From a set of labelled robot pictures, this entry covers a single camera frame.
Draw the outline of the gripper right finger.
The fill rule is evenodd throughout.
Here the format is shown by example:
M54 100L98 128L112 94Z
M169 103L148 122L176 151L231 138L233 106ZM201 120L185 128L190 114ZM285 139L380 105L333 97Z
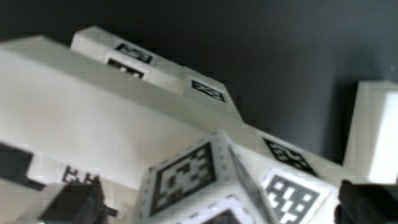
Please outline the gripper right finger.
M341 181L334 224L398 224L398 184Z

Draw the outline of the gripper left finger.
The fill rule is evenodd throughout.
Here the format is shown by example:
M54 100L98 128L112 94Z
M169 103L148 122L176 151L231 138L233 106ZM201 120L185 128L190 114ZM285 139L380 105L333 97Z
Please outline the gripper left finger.
M16 218L16 224L110 224L102 184L50 184Z

